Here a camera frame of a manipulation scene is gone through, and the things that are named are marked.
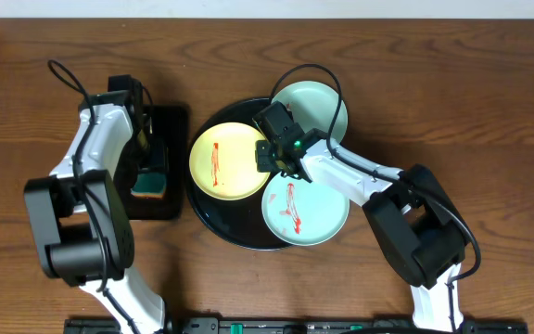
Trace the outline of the green and orange sponge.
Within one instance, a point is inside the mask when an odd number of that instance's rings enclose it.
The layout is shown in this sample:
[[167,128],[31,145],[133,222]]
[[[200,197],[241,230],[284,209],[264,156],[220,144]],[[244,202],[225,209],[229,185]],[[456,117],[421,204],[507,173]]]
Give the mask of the green and orange sponge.
[[161,199],[166,191],[166,176],[163,173],[140,173],[137,175],[131,194],[137,198]]

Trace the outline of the light blue plate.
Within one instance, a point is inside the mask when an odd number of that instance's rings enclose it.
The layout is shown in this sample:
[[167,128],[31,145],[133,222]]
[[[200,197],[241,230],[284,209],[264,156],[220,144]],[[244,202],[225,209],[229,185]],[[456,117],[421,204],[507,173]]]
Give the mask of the light blue plate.
[[332,238],[347,221],[348,198],[329,186],[277,174],[267,185],[261,212],[284,242],[312,246]]
[[338,93],[324,83],[301,81],[283,88],[273,102],[282,103],[304,133],[312,129],[327,133],[337,109]]

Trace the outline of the yellow plate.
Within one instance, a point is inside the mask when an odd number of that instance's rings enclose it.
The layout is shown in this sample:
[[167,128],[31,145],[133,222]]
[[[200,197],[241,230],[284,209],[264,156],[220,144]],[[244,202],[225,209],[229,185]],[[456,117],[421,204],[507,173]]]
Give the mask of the yellow plate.
[[224,122],[203,132],[192,146],[189,171],[207,195],[222,200],[245,199],[268,181],[257,170],[256,143],[264,136],[250,125]]

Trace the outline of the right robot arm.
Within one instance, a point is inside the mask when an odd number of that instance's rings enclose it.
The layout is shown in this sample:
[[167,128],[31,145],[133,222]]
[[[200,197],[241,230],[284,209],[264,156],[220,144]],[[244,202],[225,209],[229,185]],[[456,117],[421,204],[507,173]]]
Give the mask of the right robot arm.
[[411,287],[414,325],[437,333],[461,329],[461,263],[467,246],[479,246],[426,167],[403,171],[369,161],[318,130],[259,140],[255,160],[261,172],[329,186],[361,206],[388,264]]

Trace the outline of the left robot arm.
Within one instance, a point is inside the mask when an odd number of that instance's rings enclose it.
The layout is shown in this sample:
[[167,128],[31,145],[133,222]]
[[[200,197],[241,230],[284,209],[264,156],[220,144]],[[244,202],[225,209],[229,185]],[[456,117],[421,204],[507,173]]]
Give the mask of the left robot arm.
[[24,187],[42,270],[92,295],[122,333],[165,333],[165,301],[134,267],[134,235],[113,183],[134,126],[125,106],[85,108],[59,165]]

